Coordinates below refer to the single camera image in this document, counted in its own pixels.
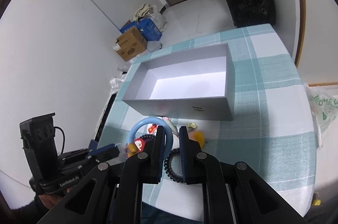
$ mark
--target metal screw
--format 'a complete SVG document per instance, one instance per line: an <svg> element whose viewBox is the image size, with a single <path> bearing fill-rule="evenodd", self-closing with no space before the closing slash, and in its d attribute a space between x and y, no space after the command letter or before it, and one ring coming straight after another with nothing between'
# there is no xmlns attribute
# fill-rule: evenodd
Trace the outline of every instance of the metal screw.
<svg viewBox="0 0 338 224"><path fill-rule="evenodd" d="M145 159L145 158L148 157L148 154L145 153L145 152L141 152L141 153L137 154L137 157L140 158L140 159Z"/></svg>
<svg viewBox="0 0 338 224"><path fill-rule="evenodd" d="M99 168L100 171L104 171L108 168L108 164L106 162L102 162L99 164L99 166L97 166Z"/></svg>
<svg viewBox="0 0 338 224"><path fill-rule="evenodd" d="M239 162L236 164L237 169L239 170L245 170L246 169L246 164L244 162Z"/></svg>
<svg viewBox="0 0 338 224"><path fill-rule="evenodd" d="M199 159L206 159L207 158L207 154L203 153L203 152L198 153L196 156Z"/></svg>

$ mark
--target table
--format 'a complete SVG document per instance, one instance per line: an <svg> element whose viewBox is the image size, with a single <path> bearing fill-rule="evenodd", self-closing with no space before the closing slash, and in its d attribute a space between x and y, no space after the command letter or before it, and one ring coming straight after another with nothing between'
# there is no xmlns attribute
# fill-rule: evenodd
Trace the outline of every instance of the table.
<svg viewBox="0 0 338 224"><path fill-rule="evenodd" d="M117 93L99 146L126 143L132 126L145 118L122 101L141 62L210 44L229 44L235 68L234 120L195 122L203 150L221 162L244 161L302 216L310 207L316 174L316 141L310 106L297 69L269 24L224 31L178 43L139 57ZM136 136L146 132L143 127ZM161 210L202 221L202 187L171 181L143 186L143 201Z"/></svg>

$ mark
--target cardboard box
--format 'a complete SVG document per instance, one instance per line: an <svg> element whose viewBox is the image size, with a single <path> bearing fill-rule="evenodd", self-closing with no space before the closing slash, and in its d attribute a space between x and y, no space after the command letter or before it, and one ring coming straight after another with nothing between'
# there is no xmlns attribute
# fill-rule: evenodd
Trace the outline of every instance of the cardboard box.
<svg viewBox="0 0 338 224"><path fill-rule="evenodd" d="M122 100L147 116L231 121L234 65L228 44L141 63Z"/></svg>
<svg viewBox="0 0 338 224"><path fill-rule="evenodd" d="M147 49L147 41L136 27L132 27L117 38L113 49L128 61Z"/></svg>
<svg viewBox="0 0 338 224"><path fill-rule="evenodd" d="M162 33L156 27L151 19L142 19L141 21L133 21L124 25L120 32L124 33L131 27L136 27L147 41L159 41Z"/></svg>

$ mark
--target white plastic bag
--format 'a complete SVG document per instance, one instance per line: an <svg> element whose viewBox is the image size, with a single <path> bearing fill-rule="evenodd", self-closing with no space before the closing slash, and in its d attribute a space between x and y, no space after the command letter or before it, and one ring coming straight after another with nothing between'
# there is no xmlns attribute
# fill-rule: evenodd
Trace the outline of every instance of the white plastic bag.
<svg viewBox="0 0 338 224"><path fill-rule="evenodd" d="M159 41L148 41L147 49L144 52L151 53L160 49L162 49L162 43L160 43Z"/></svg>
<svg viewBox="0 0 338 224"><path fill-rule="evenodd" d="M120 90L122 83L124 82L124 78L125 78L126 74L121 74L118 77L113 77L112 80L110 81L110 85L111 85L111 90L110 93L113 94L117 94L117 92Z"/></svg>
<svg viewBox="0 0 338 224"><path fill-rule="evenodd" d="M310 88L304 84L309 99L312 116L318 126L318 144L322 146L322 134L338 114L338 99L327 94L323 87Z"/></svg>
<svg viewBox="0 0 338 224"><path fill-rule="evenodd" d="M116 61L117 63L117 70L120 72L128 72L130 69L131 63L129 61Z"/></svg>
<svg viewBox="0 0 338 224"><path fill-rule="evenodd" d="M150 18L160 32L163 32L167 29L168 22L163 17L163 15L159 13L155 5L151 6L147 14L144 16L144 18Z"/></svg>

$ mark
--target brown cardboard box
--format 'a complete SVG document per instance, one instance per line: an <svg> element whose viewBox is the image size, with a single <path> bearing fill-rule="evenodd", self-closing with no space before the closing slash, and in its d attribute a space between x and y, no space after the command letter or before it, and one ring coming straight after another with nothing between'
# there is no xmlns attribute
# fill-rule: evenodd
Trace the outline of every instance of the brown cardboard box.
<svg viewBox="0 0 338 224"><path fill-rule="evenodd" d="M147 41L136 27L132 27L117 38L113 49L128 61L147 49Z"/></svg>

